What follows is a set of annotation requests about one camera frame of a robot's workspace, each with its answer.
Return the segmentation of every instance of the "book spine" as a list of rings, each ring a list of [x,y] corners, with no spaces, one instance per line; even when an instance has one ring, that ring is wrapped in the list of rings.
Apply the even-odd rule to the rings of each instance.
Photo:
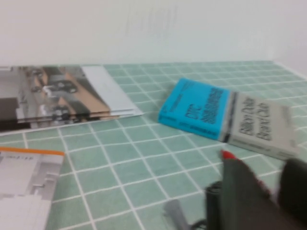
[[[161,124],[178,128],[190,133],[217,140],[220,134],[220,130],[208,128],[206,125],[200,126],[199,122],[191,122],[190,119],[184,119],[175,117],[170,114],[160,113],[158,121]]]
[[[285,151],[277,147],[264,145],[263,143],[258,143],[250,139],[236,137],[235,135],[233,135],[231,140],[228,141],[228,144],[235,145],[250,151],[258,152],[270,157],[278,158],[280,160],[286,160],[292,157],[296,157],[295,152]]]

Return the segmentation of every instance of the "blue book cover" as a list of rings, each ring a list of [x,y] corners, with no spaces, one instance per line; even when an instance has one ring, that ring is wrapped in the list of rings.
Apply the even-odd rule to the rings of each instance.
[[[182,78],[162,106],[162,124],[217,140],[230,91]]]
[[[281,160],[298,154],[289,106],[189,79],[179,80],[158,121]]]

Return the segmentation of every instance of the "orange stripe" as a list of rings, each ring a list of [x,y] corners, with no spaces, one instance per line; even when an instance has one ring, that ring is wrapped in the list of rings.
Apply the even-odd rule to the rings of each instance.
[[[20,148],[13,148],[13,147],[0,147],[0,151],[20,152],[20,153],[38,153],[38,154],[48,154],[48,155],[64,156],[64,152],[53,151],[53,150],[20,149]]]

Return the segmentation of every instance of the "tiled table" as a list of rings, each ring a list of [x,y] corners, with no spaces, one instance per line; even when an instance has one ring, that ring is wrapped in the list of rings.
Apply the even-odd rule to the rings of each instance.
[[[145,115],[0,138],[4,146],[66,152],[47,230],[165,230],[162,206],[172,198],[180,200],[193,222],[204,216],[202,189],[220,177],[222,147],[274,188],[281,161],[156,122],[182,77],[291,105],[300,157],[307,160],[307,81],[272,62],[105,68]]]

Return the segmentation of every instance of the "magazine cover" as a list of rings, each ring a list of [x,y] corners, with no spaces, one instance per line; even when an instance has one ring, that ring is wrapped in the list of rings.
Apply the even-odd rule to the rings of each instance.
[[[0,68],[0,122],[78,120],[134,114],[136,106],[102,66]]]
[[[0,229],[45,229],[63,160],[59,151],[0,148]]]

